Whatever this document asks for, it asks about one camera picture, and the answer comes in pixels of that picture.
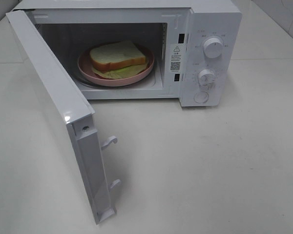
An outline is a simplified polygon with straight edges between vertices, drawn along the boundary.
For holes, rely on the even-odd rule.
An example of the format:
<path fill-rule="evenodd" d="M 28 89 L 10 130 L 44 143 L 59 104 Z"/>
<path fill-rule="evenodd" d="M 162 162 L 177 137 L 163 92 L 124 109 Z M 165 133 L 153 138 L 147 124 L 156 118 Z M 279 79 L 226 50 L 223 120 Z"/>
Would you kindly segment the lower white timer knob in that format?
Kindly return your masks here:
<path fill-rule="evenodd" d="M 216 79 L 216 73 L 211 69 L 204 69 L 198 73 L 198 82 L 201 86 L 212 84 Z"/>

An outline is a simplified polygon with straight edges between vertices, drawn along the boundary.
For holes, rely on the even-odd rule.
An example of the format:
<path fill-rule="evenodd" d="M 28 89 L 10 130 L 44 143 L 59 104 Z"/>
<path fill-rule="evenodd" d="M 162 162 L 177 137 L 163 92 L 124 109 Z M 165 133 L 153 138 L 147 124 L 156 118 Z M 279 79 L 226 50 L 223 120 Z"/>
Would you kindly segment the toast sandwich with lettuce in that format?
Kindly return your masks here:
<path fill-rule="evenodd" d="M 149 59 L 131 41 L 102 45 L 90 50 L 92 71 L 105 79 L 129 78 L 144 71 Z"/>

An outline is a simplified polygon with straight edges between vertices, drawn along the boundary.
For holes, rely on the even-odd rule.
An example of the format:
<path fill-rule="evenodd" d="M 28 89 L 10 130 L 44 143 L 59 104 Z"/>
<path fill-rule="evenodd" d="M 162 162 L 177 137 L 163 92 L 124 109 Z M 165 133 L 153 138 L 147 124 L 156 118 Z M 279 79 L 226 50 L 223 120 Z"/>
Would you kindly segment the white microwave oven body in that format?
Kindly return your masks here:
<path fill-rule="evenodd" d="M 177 98 L 183 107 L 216 106 L 222 95 L 242 14 L 230 0 L 23 0 L 24 11 L 63 68 L 88 100 Z M 222 54 L 207 58 L 203 42 L 219 36 Z M 154 53 L 156 86 L 145 89 L 93 89 L 72 72 L 86 49 L 130 40 Z M 211 69 L 212 84 L 198 73 Z M 206 103 L 194 95 L 208 92 Z"/>

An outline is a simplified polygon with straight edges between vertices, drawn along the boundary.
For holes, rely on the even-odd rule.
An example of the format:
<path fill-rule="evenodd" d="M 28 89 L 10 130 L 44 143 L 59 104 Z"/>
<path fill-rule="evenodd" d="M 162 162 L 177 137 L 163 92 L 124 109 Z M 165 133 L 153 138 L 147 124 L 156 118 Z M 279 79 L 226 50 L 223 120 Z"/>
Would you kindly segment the upper white power knob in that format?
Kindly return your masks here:
<path fill-rule="evenodd" d="M 219 36 L 208 37 L 203 42 L 203 52 L 209 59 L 215 59 L 222 54 L 224 47 L 223 40 Z"/>

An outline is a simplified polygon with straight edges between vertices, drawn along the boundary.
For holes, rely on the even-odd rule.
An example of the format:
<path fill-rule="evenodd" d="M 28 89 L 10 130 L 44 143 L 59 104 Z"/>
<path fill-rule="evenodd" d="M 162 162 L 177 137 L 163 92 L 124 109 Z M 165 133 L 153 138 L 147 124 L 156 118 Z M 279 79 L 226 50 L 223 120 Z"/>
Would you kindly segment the white microwave door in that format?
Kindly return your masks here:
<path fill-rule="evenodd" d="M 117 138 L 100 143 L 94 109 L 22 11 L 7 13 L 21 57 L 53 139 L 84 190 L 96 223 L 115 214 L 102 150 Z"/>

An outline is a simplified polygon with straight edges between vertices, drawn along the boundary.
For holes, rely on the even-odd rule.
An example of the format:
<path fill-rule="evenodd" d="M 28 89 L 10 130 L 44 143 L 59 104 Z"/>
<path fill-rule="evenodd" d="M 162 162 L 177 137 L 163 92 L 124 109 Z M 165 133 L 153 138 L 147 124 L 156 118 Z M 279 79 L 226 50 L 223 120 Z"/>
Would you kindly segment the round white door button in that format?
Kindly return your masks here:
<path fill-rule="evenodd" d="M 194 95 L 194 101 L 198 104 L 206 103 L 209 99 L 208 92 L 198 92 Z"/>

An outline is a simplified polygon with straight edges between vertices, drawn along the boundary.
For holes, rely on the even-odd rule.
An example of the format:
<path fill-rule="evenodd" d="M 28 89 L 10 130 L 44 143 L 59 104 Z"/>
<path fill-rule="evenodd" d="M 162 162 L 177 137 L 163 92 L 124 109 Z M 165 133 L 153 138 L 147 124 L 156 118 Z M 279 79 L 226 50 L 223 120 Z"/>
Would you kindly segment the pink round plate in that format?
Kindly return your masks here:
<path fill-rule="evenodd" d="M 83 77 L 91 84 L 96 84 L 105 87 L 122 87 L 137 83 L 146 78 L 153 70 L 155 63 L 154 53 L 148 48 L 135 43 L 135 46 L 146 56 L 146 67 L 144 70 L 134 76 L 120 79 L 104 78 L 100 75 L 101 72 L 96 73 L 90 59 L 90 50 L 94 47 L 86 49 L 80 54 L 77 61 L 78 69 Z"/>

